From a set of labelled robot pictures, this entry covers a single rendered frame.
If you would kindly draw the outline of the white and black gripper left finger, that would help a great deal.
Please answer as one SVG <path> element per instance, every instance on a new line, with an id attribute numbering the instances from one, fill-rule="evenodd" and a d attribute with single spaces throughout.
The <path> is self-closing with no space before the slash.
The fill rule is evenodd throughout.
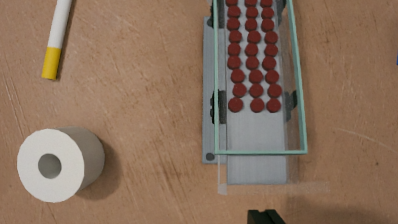
<path id="1" fill-rule="evenodd" d="M 251 209 L 247 212 L 247 224 L 269 224 L 262 212 Z"/>

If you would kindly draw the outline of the white cylinder with yellow end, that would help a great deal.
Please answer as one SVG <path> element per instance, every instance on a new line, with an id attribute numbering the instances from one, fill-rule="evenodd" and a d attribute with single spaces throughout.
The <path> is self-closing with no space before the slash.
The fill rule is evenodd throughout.
<path id="1" fill-rule="evenodd" d="M 57 0 L 42 71 L 42 78 L 56 80 L 71 3 L 72 0 Z"/>

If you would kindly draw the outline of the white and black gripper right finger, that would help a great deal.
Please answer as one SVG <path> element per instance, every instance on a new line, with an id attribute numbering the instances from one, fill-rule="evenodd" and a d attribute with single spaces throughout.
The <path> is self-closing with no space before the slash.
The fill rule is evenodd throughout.
<path id="1" fill-rule="evenodd" d="M 269 224 L 286 224 L 275 209 L 265 209 L 262 213 Z"/>

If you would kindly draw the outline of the white cylinder with center hole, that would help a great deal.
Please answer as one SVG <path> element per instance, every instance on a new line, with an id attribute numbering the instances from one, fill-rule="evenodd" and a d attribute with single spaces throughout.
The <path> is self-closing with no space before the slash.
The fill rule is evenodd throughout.
<path id="1" fill-rule="evenodd" d="M 91 131 L 75 126 L 44 129 L 30 135 L 20 147 L 17 170 L 28 192 L 56 203 L 93 183 L 103 170 L 104 159 L 102 144 Z"/>

